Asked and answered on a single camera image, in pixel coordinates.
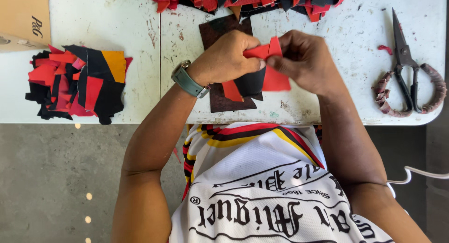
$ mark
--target cardboard box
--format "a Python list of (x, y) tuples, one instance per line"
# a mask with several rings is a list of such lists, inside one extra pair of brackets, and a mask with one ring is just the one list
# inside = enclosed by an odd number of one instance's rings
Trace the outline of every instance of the cardboard box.
[(0, 0), (0, 52), (51, 44), (48, 0)]

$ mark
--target person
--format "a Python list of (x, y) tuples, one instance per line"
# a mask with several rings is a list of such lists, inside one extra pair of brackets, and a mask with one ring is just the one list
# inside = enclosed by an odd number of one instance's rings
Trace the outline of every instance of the person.
[[(430, 242), (387, 188), (324, 39), (294, 30), (279, 43), (284, 57), (266, 64), (317, 95), (321, 146), (310, 126), (194, 125), (183, 147), (185, 198), (170, 220), (161, 170), (197, 101), (175, 84), (126, 149), (112, 242)], [(227, 33), (187, 73), (206, 86), (256, 72), (265, 62), (242, 52), (258, 45)]]

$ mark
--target scissors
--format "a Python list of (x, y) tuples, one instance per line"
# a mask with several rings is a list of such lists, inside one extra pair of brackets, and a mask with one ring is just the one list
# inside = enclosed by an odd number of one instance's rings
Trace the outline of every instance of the scissors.
[[(393, 10), (393, 34), (396, 48), (394, 50), (396, 56), (396, 66), (394, 68), (394, 72), (387, 72), (384, 77), (378, 82), (378, 86), (375, 90), (376, 93), (376, 102), (380, 106), (380, 110), (384, 114), (389, 114), (395, 117), (408, 117), (413, 110), (420, 114), (427, 114), (438, 108), (438, 106), (443, 102), (443, 99), (446, 97), (446, 83), (441, 75), (433, 69), (428, 64), (422, 64), (421, 66), (413, 60), (412, 55), (410, 53), (410, 47), (406, 43), (406, 39), (404, 38), (404, 34), (402, 33), (401, 24), (397, 19), (396, 12)], [(413, 83), (410, 86), (410, 92), (402, 78), (402, 68), (405, 66), (409, 66), (413, 69)], [(426, 72), (432, 79), (432, 82), (435, 83), (436, 93), (434, 98), (429, 104), (423, 105), (423, 108), (419, 108), (418, 106), (418, 72), (419, 69), (422, 68), (424, 72)], [(386, 90), (388, 81), (391, 76), (394, 74), (396, 77), (399, 86), (401, 87), (402, 94), (405, 97), (407, 103), (407, 110), (398, 112), (394, 109), (391, 109), (388, 103), (385, 101), (388, 98), (389, 90)]]

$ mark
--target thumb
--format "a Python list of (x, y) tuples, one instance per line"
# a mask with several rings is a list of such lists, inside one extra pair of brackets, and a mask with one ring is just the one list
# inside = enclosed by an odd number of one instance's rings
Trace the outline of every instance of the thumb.
[(267, 64), (260, 58), (249, 58), (245, 61), (245, 73), (254, 73), (265, 68)]
[(289, 77), (294, 76), (299, 69), (299, 63), (281, 56), (271, 56), (267, 59), (267, 65), (273, 67), (276, 71)]

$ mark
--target table surface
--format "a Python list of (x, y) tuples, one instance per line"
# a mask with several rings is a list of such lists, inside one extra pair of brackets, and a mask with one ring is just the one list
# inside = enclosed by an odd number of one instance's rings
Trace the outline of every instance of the table surface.
[[(345, 0), (318, 23), (292, 10), (274, 10), (250, 19), (253, 34), (262, 44), (291, 29), (324, 37), (365, 125), (425, 124), (438, 116), (441, 107), (430, 114), (394, 118), (382, 114), (373, 100), (372, 87), (396, 63), (394, 56), (377, 50), (379, 45), (394, 48), (391, 7), (397, 12), (412, 57), (444, 75), (446, 0)], [(198, 25), (231, 14), (221, 8), (212, 16), (182, 5), (161, 14), (156, 9), (150, 0), (50, 0), (54, 46), (85, 45), (125, 51), (125, 56), (134, 58), (123, 93), (125, 108), (112, 118), (113, 123), (141, 123), (173, 84), (170, 75), (177, 63), (193, 61), (204, 51)], [(46, 121), (36, 116), (40, 106), (24, 97), (29, 92), (27, 74), (32, 70), (28, 62), (40, 51), (0, 54), (0, 122), (98, 123), (96, 117)], [(412, 71), (405, 70), (403, 76), (411, 84)], [(422, 105), (429, 102), (434, 88), (423, 71), (418, 81), (418, 103)], [(264, 101), (255, 101), (257, 109), (210, 113), (206, 96), (197, 101), (187, 122), (320, 123), (317, 97), (290, 82), (290, 92), (264, 92)], [(405, 107), (397, 82), (391, 81), (387, 88), (392, 108)]]

